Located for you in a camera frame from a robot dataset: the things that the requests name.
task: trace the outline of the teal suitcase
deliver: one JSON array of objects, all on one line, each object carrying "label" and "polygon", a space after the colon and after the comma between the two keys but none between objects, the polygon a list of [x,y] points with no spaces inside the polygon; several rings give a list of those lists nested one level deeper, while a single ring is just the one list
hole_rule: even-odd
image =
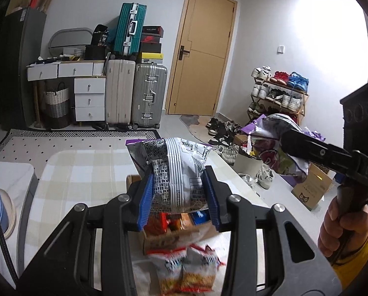
[{"label": "teal suitcase", "polygon": [[137,56],[147,6],[123,3],[117,25],[114,51],[120,56]]}]

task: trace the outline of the black cable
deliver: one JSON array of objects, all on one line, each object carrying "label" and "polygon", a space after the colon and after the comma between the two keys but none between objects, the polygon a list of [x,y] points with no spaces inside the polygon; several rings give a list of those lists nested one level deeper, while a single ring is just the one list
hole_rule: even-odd
[{"label": "black cable", "polygon": [[15,267],[13,265],[13,261],[11,260],[10,252],[7,248],[6,239],[4,238],[4,233],[0,225],[0,248],[3,253],[4,260],[6,262],[6,266],[10,272],[11,278],[15,285],[18,284],[18,275],[15,271]]}]

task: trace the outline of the rug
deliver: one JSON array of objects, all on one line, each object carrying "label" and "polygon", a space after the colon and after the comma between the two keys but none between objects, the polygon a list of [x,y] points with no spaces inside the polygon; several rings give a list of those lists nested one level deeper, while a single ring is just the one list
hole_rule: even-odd
[{"label": "rug", "polygon": [[207,144],[208,141],[213,138],[209,136],[209,129],[206,128],[206,124],[209,123],[211,116],[209,115],[186,115],[180,116],[180,120],[185,124],[189,132],[201,142]]},{"label": "rug", "polygon": [[154,129],[129,131],[11,129],[0,142],[0,161],[30,163],[37,176],[54,154],[63,150],[123,150],[127,139],[159,139]]}]

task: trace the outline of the silver suitcase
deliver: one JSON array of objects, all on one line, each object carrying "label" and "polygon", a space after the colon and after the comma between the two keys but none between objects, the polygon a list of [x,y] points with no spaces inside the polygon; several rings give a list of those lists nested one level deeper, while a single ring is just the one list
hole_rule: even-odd
[{"label": "silver suitcase", "polygon": [[106,74],[106,123],[131,122],[135,62],[109,60]]},{"label": "silver suitcase", "polygon": [[132,123],[159,128],[166,87],[167,69],[162,65],[138,64],[133,84]]}]

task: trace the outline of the door lock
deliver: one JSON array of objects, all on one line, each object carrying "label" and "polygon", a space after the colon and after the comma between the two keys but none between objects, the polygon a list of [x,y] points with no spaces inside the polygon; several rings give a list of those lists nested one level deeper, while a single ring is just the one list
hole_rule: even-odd
[{"label": "door lock", "polygon": [[191,52],[191,51],[184,50],[184,46],[181,46],[181,47],[180,47],[180,52],[179,52],[179,60],[183,60],[183,54],[184,54],[184,53],[189,54],[190,52]]}]

